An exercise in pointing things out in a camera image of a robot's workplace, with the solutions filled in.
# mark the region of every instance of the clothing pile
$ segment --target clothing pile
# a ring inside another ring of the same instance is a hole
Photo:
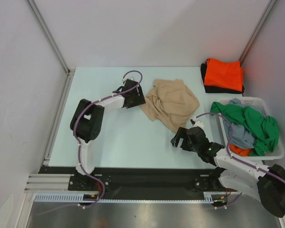
[[[239,99],[233,99],[227,105],[213,102],[211,112],[222,113],[232,125],[233,137],[230,150],[241,156],[265,156],[273,152],[279,141],[279,130],[276,120],[263,116],[256,106],[244,105]],[[227,139],[231,135],[231,126],[224,120]]]
[[[179,79],[156,79],[154,88],[147,94],[145,101],[140,106],[143,112],[152,121],[160,119],[174,133],[179,127],[186,126],[200,105],[183,80]]]
[[[224,63],[209,58],[200,66],[200,72],[206,93],[241,94],[244,92],[243,68],[239,61]]]

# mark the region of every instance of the folded orange cloth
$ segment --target folded orange cloth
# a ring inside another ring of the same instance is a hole
[[[205,86],[216,86],[225,89],[242,91],[243,68],[240,62],[224,63],[214,58],[207,60]]]
[[[241,156],[249,156],[249,154],[253,151],[253,148],[251,149],[242,149],[242,148],[239,148],[235,145],[229,145],[229,148],[232,152],[238,154],[238,155],[241,155]]]

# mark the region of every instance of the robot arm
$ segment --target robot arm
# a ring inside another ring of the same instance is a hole
[[[196,152],[204,162],[217,167],[214,171],[223,187],[255,198],[266,210],[279,218],[285,215],[285,184],[257,170],[263,169],[285,180],[285,170],[281,166],[260,165],[234,153],[230,156],[224,146],[209,142],[204,131],[195,125],[190,129],[178,129],[171,140],[174,147],[178,146],[180,138],[183,139],[180,146],[183,150]]]
[[[135,82],[133,78],[126,79],[123,86],[113,91],[113,95],[133,88],[135,85],[137,85],[137,82]],[[80,118],[76,128],[76,135],[80,139],[82,146],[80,153],[81,162],[88,173],[91,173],[95,168],[93,159],[93,141],[100,134],[103,116],[114,109],[123,107],[132,108],[144,103],[145,99],[143,96],[142,88],[141,86],[138,86],[136,89],[130,92],[114,97],[112,96],[112,98],[92,105]],[[70,124],[71,130],[74,129],[75,122],[77,121],[79,115],[90,104],[91,102],[86,99],[82,99],[79,102]],[[76,166],[76,170],[80,174],[85,175],[80,165]]]

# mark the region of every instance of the beige cloth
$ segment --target beige cloth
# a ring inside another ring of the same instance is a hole
[[[154,86],[140,107],[152,121],[160,119],[176,133],[179,127],[186,126],[200,103],[183,80],[156,79]]]

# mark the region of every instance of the green cloth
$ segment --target green cloth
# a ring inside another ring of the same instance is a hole
[[[251,134],[256,137],[255,153],[264,156],[264,152],[273,152],[279,141],[279,129],[276,120],[263,115],[246,106],[241,107],[235,104],[223,105],[219,102],[213,102],[211,112],[222,113],[230,122],[243,125]]]

